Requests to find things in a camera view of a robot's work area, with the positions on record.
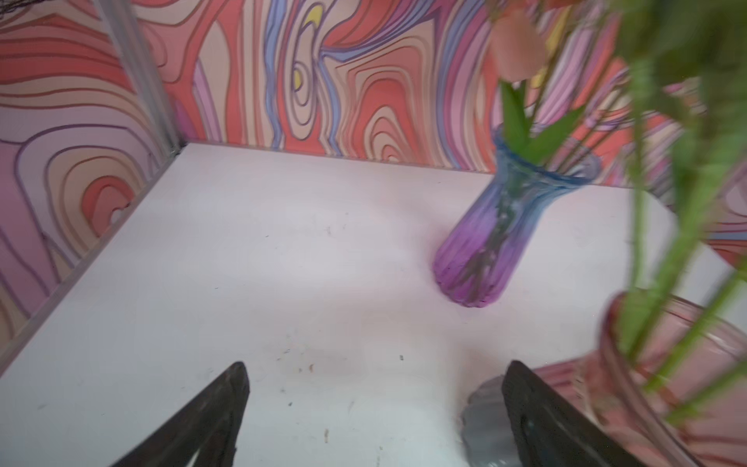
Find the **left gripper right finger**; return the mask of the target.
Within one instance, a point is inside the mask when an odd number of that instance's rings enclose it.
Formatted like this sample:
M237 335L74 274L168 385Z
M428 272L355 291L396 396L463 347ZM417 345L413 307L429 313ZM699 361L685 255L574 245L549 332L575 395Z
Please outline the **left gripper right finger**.
M644 465L523 362L511 362L501 389L523 466Z

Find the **pale pink rose stem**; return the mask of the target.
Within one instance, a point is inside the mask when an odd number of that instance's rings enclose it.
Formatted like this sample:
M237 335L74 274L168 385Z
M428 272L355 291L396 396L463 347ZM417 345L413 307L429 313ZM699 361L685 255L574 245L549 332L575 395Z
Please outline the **pale pink rose stem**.
M670 167L678 229L647 290L626 296L617 344L635 362L690 262L722 185L746 150L746 4L743 1L613 1L615 55L653 62L647 116L682 133ZM630 72L628 72L630 93Z

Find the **single pink bud stem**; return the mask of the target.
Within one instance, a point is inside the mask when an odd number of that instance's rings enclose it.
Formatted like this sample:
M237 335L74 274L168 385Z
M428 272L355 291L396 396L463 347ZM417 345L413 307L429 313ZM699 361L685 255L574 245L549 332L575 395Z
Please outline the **single pink bud stem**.
M525 110L529 82L548 72L554 57L526 14L522 1L496 1L490 7L488 52L498 65L505 144L531 165L547 165L584 116L584 105L568 111L537 134Z

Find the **coral rose stem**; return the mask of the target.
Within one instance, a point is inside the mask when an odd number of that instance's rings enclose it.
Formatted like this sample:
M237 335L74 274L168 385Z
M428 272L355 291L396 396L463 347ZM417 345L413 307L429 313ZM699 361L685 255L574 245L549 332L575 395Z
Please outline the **coral rose stem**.
M696 349L698 342L720 319L725 307L731 303L737 289L746 281L746 256L742 256L735 269L718 286L711 295L705 308L683 337L673 346L661 367L643 386L645 392L658 391L684 363L685 359Z

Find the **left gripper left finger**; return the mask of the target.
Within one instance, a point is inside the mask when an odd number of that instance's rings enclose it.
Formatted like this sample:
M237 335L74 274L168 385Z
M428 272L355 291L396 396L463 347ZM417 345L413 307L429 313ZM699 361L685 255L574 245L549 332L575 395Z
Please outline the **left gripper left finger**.
M250 395L245 364L237 361L117 466L232 466Z

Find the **purple-blue glass vase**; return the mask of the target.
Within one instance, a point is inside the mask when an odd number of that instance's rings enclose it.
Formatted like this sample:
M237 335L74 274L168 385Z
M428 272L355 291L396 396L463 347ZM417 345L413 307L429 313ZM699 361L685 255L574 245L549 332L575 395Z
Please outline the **purple-blue glass vase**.
M453 303L486 307L508 286L543 212L555 200L595 181L596 157L584 157L568 174L521 159L492 134L497 171L438 249L432 266L437 285Z

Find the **red-grey glass vase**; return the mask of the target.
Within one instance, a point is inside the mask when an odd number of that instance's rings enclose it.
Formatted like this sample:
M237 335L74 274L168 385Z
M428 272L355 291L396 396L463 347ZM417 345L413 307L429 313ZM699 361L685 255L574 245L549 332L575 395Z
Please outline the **red-grey glass vase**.
M610 303L593 351L529 369L643 466L744 465L745 334L721 317L665 386L647 393L643 386L705 307L672 300L629 362L615 341L622 301ZM523 466L501 389L505 373L483 383L463 412L461 435L473 466Z

